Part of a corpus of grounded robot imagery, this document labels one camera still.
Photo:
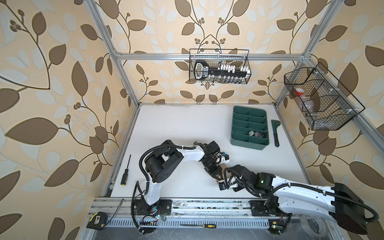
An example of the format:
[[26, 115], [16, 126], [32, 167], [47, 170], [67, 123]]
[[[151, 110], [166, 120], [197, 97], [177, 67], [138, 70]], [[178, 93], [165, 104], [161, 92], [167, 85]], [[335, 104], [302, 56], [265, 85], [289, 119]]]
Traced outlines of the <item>green compartment tray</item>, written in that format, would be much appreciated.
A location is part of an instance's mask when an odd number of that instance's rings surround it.
[[[249, 131], [264, 132], [266, 138], [251, 137]], [[267, 112], [263, 109], [235, 106], [230, 142], [238, 147], [264, 150], [270, 143]]]

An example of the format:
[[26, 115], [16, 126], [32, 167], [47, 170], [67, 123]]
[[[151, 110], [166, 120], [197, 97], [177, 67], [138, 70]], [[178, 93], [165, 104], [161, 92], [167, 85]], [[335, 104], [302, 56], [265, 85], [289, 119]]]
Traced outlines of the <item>black argyle sock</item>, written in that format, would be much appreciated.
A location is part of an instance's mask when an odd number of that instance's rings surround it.
[[266, 133], [261, 132], [261, 131], [249, 131], [249, 136], [265, 139]]

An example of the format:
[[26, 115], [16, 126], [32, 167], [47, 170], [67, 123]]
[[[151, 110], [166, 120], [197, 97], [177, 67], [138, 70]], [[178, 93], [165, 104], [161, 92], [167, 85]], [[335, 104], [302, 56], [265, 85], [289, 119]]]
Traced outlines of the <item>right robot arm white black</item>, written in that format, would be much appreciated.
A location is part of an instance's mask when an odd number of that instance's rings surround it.
[[245, 190], [254, 197], [250, 201], [253, 215], [274, 217], [306, 215], [336, 222], [339, 227], [358, 235], [367, 235], [367, 224], [379, 220], [379, 214], [364, 204], [350, 188], [313, 186], [291, 182], [268, 173], [251, 172], [236, 165], [219, 174], [220, 190]]

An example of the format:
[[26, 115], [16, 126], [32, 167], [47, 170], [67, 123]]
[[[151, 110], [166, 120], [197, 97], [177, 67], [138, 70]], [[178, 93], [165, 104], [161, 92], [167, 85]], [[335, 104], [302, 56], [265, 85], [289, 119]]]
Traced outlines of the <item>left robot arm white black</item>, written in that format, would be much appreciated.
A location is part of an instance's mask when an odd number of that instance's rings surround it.
[[172, 200], [161, 199], [162, 183], [167, 180], [182, 162], [200, 162], [204, 170], [215, 180], [223, 178], [223, 164], [230, 161], [227, 153], [222, 152], [215, 141], [209, 144], [194, 142], [193, 146], [175, 145], [166, 140], [159, 146], [147, 150], [139, 160], [139, 168], [146, 179], [146, 189], [142, 191], [139, 184], [135, 190], [141, 197], [132, 199], [132, 214], [138, 216], [169, 215]]

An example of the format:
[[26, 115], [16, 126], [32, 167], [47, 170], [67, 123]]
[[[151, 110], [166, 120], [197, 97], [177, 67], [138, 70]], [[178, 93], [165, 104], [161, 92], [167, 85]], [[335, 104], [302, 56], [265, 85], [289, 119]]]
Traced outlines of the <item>clear tape roll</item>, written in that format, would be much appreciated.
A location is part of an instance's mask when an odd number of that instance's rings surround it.
[[310, 237], [324, 238], [328, 235], [327, 223], [321, 218], [301, 215], [300, 224], [304, 232]]

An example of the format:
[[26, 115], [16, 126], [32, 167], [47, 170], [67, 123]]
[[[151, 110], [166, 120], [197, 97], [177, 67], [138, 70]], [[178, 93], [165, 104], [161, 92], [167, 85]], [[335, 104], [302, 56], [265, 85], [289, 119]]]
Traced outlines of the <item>black socket set holder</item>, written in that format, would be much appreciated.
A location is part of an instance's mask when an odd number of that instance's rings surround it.
[[197, 60], [192, 68], [193, 76], [196, 80], [215, 80], [215, 79], [248, 79], [252, 72], [248, 66], [236, 66], [218, 64], [216, 67], [214, 64], [208, 64], [203, 60]]

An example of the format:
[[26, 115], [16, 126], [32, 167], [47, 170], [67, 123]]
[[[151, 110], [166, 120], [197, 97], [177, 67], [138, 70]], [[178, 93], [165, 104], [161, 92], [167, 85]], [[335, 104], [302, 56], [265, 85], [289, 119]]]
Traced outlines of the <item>black yellow screwdriver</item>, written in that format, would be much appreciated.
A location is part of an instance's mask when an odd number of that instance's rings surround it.
[[125, 168], [125, 171], [123, 173], [123, 176], [122, 176], [122, 179], [121, 179], [121, 186], [125, 186], [127, 184], [128, 175], [129, 175], [129, 164], [130, 164], [130, 161], [131, 161], [131, 157], [132, 157], [132, 155], [129, 156], [127, 167]]

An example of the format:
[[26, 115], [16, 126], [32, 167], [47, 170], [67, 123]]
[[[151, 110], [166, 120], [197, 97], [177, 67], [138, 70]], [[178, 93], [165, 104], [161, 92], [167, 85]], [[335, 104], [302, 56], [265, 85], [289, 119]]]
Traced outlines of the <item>red capped jar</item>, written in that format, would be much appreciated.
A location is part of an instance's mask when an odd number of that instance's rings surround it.
[[305, 89], [303, 88], [294, 88], [293, 89], [293, 96], [295, 97], [300, 97], [300, 96], [303, 96], [305, 94]]

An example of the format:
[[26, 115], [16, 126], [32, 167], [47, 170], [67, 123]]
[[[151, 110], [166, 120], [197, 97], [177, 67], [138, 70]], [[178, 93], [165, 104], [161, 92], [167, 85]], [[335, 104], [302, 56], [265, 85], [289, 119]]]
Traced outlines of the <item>black yellow tape measure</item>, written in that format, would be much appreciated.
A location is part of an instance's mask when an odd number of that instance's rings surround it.
[[102, 230], [108, 222], [108, 215], [104, 212], [97, 212], [94, 214], [87, 224], [88, 229]]

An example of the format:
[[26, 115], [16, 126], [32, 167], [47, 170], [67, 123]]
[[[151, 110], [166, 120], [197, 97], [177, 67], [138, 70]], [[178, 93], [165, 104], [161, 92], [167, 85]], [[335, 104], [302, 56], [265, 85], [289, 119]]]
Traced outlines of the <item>yellow black handled knife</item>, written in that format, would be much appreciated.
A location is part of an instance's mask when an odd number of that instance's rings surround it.
[[204, 229], [216, 229], [217, 225], [215, 224], [180, 224], [180, 226], [183, 227], [198, 227], [198, 228], [204, 228]]

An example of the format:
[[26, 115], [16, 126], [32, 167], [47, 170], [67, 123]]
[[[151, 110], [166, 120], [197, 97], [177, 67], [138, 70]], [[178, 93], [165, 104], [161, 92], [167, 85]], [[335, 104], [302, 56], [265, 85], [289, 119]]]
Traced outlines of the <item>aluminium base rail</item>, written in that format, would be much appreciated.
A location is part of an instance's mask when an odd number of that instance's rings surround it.
[[132, 214], [131, 198], [95, 198], [88, 217], [108, 215], [108, 227], [182, 228], [180, 224], [215, 224], [219, 229], [263, 229], [284, 226], [288, 214], [268, 213], [261, 200], [173, 198], [169, 215]]

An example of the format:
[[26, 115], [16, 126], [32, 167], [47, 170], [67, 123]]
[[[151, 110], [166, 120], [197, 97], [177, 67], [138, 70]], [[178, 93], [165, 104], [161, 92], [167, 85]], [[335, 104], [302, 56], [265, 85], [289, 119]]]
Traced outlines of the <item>green handled tool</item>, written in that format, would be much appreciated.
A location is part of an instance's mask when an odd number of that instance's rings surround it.
[[278, 127], [281, 125], [281, 122], [278, 120], [271, 120], [272, 128], [273, 128], [273, 135], [274, 135], [274, 141], [275, 146], [278, 148], [280, 146], [279, 137], [278, 137]]

